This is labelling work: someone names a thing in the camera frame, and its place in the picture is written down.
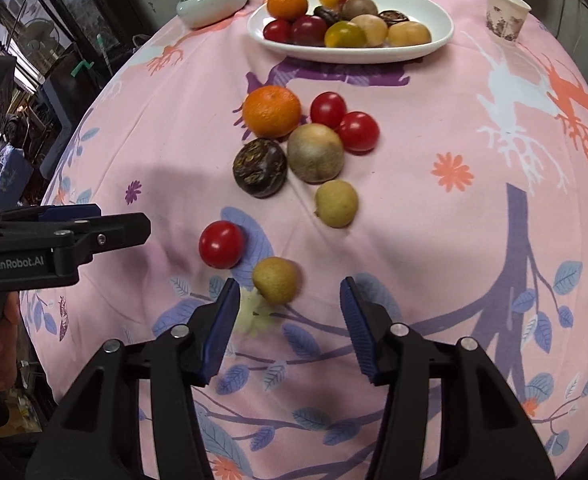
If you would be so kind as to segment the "person's left hand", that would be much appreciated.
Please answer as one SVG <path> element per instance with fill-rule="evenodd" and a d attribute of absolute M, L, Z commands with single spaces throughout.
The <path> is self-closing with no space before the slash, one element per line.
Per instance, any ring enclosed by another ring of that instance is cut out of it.
<path fill-rule="evenodd" d="M 7 295 L 0 321 L 0 392 L 12 388 L 17 378 L 17 339 L 20 322 L 19 295 Z"/>

